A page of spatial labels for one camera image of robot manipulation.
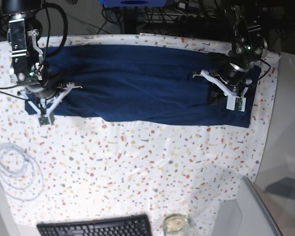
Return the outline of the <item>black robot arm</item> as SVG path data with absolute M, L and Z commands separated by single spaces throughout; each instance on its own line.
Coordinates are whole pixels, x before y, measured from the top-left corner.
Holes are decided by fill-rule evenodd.
M 53 51 L 41 49 L 38 41 L 42 35 L 42 24 L 36 14 L 40 10 L 57 10 L 63 21 L 60 45 Z M 7 16 L 7 40 L 12 48 L 10 73 L 15 86 L 25 87 L 40 99 L 51 99 L 58 95 L 61 76 L 47 71 L 47 59 L 57 55 L 65 45 L 68 35 L 68 20 L 65 11 L 55 3 L 44 0 L 3 0 L 1 13 Z
M 243 98 L 250 88 L 255 87 L 254 79 L 248 72 L 262 59 L 267 42 L 262 36 L 260 8 L 255 0 L 223 0 L 220 8 L 230 20 L 233 32 L 231 49 L 227 55 L 208 53 L 208 59 L 221 67 L 209 72 L 214 78 L 209 86 L 208 103 L 221 102 L 224 98 L 235 98 L 235 109 L 243 107 Z

